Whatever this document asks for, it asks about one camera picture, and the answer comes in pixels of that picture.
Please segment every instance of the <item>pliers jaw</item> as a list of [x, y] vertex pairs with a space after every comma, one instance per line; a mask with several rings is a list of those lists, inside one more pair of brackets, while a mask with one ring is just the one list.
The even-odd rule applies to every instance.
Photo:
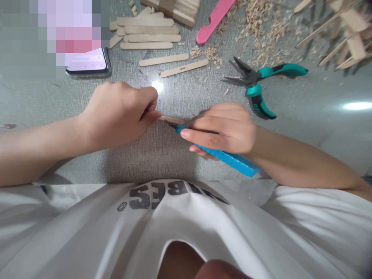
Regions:
[[242, 72], [244, 73], [244, 78], [231, 76], [224, 76], [224, 78], [238, 83], [242, 83], [244, 85], [256, 86], [257, 81], [259, 81], [261, 78], [261, 75], [258, 74], [255, 70], [253, 70], [250, 66], [248, 66], [248, 64], [244, 63], [235, 56], [234, 60], [238, 65], [239, 69], [242, 70]]

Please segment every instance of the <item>pink object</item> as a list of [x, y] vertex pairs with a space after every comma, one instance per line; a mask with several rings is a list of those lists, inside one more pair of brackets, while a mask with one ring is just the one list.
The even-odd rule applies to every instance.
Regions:
[[235, 0], [220, 0], [220, 2], [218, 2], [217, 6], [210, 14], [210, 24], [203, 26], [196, 35], [196, 42], [198, 44], [203, 45], [208, 41], [213, 31], [217, 28], [218, 24], [230, 10], [234, 2]]

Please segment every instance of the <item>blue craft knife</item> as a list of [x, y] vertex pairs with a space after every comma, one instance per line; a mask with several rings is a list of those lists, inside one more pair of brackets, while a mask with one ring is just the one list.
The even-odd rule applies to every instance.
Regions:
[[[189, 129], [189, 127], [185, 125], [175, 124], [175, 123], [171, 123], [168, 121], [167, 123], [172, 128], [176, 129], [176, 133], [178, 135], [181, 135], [181, 131], [183, 129]], [[197, 145], [197, 144], [195, 145], [246, 176], [254, 176], [256, 173], [260, 172], [260, 169], [258, 166], [256, 166], [255, 164], [251, 163], [250, 161], [248, 161], [247, 159], [241, 156], [238, 156], [236, 154], [231, 154], [228, 152], [224, 152], [224, 151], [220, 151], [220, 150], [209, 149], [209, 148]]]

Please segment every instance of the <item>hand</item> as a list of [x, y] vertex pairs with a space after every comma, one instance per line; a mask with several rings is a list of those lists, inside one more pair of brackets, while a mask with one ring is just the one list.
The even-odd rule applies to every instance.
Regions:
[[[213, 105], [189, 127], [218, 134], [183, 129], [181, 137], [184, 139], [207, 148], [233, 154], [249, 153], [256, 138], [256, 125], [252, 122], [251, 115], [245, 106], [239, 103]], [[196, 145], [190, 146], [190, 151], [217, 160]]]
[[155, 110], [157, 98], [153, 87], [136, 89], [125, 82], [99, 85], [77, 116], [77, 130], [89, 151], [114, 148], [143, 135], [162, 115]]

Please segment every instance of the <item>needle-nose pliers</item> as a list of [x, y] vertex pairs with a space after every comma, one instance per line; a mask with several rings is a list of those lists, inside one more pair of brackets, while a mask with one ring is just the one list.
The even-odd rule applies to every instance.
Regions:
[[276, 74], [283, 74], [290, 78], [295, 78], [297, 76], [304, 76], [308, 73], [308, 69], [297, 64], [281, 64], [272, 68], [264, 67], [256, 72], [235, 56], [234, 60], [239, 68], [244, 72], [245, 77], [225, 76], [224, 78], [248, 85], [246, 97], [251, 99], [254, 110], [257, 115], [263, 119], [275, 119], [276, 114], [267, 108], [262, 96], [262, 87], [258, 82]]

